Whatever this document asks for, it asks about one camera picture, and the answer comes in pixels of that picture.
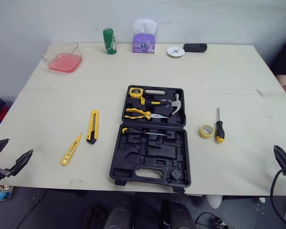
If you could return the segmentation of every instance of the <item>screwdriver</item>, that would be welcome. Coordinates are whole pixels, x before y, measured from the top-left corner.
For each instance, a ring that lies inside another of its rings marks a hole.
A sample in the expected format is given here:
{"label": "screwdriver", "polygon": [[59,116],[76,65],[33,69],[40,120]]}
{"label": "screwdriver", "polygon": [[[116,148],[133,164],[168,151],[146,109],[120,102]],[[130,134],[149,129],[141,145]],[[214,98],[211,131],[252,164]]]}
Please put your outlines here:
{"label": "screwdriver", "polygon": [[219,143],[224,142],[225,140],[225,132],[223,129],[223,122],[220,121],[220,112],[219,112],[219,107],[217,109],[217,115],[218,115],[218,121],[216,122],[216,141]]}
{"label": "screwdriver", "polygon": [[146,130],[138,130],[138,129],[128,128],[128,127],[125,127],[122,129],[122,134],[124,134],[124,135],[145,135],[145,134],[148,134],[148,135],[166,136],[164,134],[150,133],[150,132],[147,132]]}

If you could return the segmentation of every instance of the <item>black robotic claw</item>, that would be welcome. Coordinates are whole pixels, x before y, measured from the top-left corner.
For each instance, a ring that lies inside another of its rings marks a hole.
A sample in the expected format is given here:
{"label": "black robotic claw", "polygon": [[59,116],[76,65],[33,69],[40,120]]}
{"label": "black robotic claw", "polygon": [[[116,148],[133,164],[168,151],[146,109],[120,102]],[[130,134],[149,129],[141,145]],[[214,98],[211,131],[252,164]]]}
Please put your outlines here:
{"label": "black robotic claw", "polygon": [[[0,140],[0,152],[3,150],[3,148],[8,143],[8,141],[9,139]],[[33,150],[31,149],[30,151],[22,154],[16,160],[16,164],[12,168],[9,168],[9,169],[0,168],[0,180],[5,177],[17,175],[23,169],[23,167],[25,167],[25,165],[28,163],[29,159],[32,156],[32,153],[33,153]]]}

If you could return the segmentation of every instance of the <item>green can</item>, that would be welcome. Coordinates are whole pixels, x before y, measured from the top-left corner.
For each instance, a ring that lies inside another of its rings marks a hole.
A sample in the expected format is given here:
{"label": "green can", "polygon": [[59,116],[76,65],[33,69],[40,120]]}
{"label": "green can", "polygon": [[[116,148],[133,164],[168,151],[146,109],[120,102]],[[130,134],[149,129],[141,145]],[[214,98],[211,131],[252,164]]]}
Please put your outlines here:
{"label": "green can", "polygon": [[108,54],[116,54],[116,40],[112,28],[106,28],[103,30],[105,47]]}

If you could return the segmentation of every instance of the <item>pink liquid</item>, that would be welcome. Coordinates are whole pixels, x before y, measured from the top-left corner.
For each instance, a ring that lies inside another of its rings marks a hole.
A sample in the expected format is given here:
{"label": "pink liquid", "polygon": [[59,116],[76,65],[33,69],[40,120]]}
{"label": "pink liquid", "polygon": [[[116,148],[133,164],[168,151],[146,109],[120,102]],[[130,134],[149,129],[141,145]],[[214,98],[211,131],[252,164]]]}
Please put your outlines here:
{"label": "pink liquid", "polygon": [[81,62],[82,56],[61,53],[53,59],[53,63],[49,64],[49,68],[53,71],[71,73],[78,67]]}

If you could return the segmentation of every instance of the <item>black remote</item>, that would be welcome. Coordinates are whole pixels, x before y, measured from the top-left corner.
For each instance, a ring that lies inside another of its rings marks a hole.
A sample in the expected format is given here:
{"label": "black remote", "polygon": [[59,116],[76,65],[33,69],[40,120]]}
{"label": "black remote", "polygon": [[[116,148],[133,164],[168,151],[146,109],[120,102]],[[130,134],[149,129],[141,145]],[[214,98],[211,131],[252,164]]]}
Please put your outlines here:
{"label": "black remote", "polygon": [[183,49],[186,52],[205,52],[208,46],[206,43],[202,44],[184,44]]}

